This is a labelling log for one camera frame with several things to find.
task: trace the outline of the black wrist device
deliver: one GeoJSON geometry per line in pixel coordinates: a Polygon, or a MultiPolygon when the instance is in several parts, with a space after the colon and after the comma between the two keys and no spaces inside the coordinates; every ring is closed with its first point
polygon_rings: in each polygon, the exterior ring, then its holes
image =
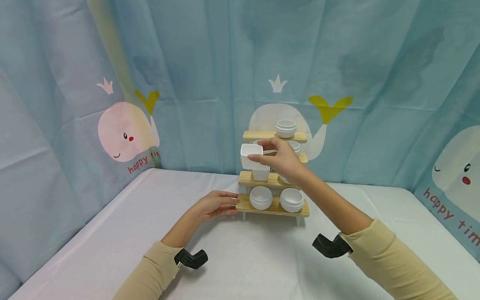
{"type": "Polygon", "coordinates": [[[191,269],[197,270],[202,265],[208,261],[207,253],[203,250],[200,250],[197,254],[191,255],[185,248],[180,250],[177,255],[175,255],[175,263],[177,266],[184,265],[191,269]]]}
{"type": "Polygon", "coordinates": [[[353,252],[350,245],[337,235],[333,241],[319,234],[312,244],[315,249],[328,258],[340,257],[346,253],[353,252]]]}

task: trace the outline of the white table surface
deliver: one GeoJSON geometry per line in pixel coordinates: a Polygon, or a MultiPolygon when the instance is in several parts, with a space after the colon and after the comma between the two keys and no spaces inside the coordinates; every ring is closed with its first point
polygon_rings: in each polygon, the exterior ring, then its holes
{"type": "MultiPolygon", "coordinates": [[[[211,190],[242,192],[238,176],[150,169],[139,175],[11,300],[111,299],[155,240],[211,190]]],[[[408,191],[331,184],[386,223],[461,300],[478,300],[480,264],[408,191]]],[[[248,214],[204,224],[188,250],[204,249],[199,270],[182,268],[161,299],[391,299],[346,256],[327,259],[312,247],[338,229],[309,201],[311,215],[248,214]]]]}

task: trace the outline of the hand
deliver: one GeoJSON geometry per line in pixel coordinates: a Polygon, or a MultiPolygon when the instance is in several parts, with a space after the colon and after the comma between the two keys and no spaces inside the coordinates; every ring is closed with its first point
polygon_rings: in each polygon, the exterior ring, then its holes
{"type": "Polygon", "coordinates": [[[248,159],[270,166],[289,182],[296,183],[298,175],[305,169],[305,166],[300,162],[290,144],[277,138],[260,140],[258,144],[263,146],[264,151],[276,150],[276,155],[249,155],[248,159]]]}
{"type": "Polygon", "coordinates": [[[198,200],[192,207],[196,210],[203,222],[210,221],[219,216],[228,216],[237,213],[235,205],[238,204],[238,194],[223,191],[211,191],[198,200]]]}

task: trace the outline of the beige sleeve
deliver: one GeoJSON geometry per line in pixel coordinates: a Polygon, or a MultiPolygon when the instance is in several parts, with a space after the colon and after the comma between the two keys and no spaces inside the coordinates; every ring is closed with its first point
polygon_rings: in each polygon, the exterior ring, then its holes
{"type": "Polygon", "coordinates": [[[381,221],[350,235],[350,258],[395,300],[455,300],[455,295],[430,268],[381,221]]]}
{"type": "Polygon", "coordinates": [[[113,300],[158,300],[178,272],[175,255],[181,248],[155,242],[121,285],[113,300]]]}

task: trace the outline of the wooden plank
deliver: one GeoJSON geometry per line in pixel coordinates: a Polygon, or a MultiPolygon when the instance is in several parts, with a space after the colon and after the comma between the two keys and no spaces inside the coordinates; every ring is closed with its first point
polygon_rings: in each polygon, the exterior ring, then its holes
{"type": "Polygon", "coordinates": [[[308,158],[305,153],[299,153],[299,159],[304,164],[308,163],[308,158]]]}
{"type": "Polygon", "coordinates": [[[243,133],[243,141],[246,143],[255,142],[256,140],[269,139],[276,137],[285,141],[295,141],[300,144],[307,142],[307,135],[304,132],[296,132],[291,138],[281,138],[275,131],[251,131],[247,130],[243,133]]]}
{"type": "Polygon", "coordinates": [[[253,178],[252,171],[240,171],[239,175],[239,185],[240,186],[265,186],[271,189],[288,189],[293,188],[299,190],[298,186],[292,184],[284,183],[277,173],[268,174],[267,181],[257,181],[253,178]]]}
{"type": "Polygon", "coordinates": [[[236,205],[237,211],[245,213],[255,213],[255,214],[265,214],[265,215],[276,215],[276,216],[299,216],[306,218],[310,216],[310,209],[308,208],[307,201],[303,202],[303,207],[301,210],[296,213],[289,213],[283,209],[280,205],[280,197],[273,197],[272,205],[265,210],[255,209],[252,204],[250,204],[250,199],[248,195],[240,194],[238,199],[240,202],[236,205]]]}

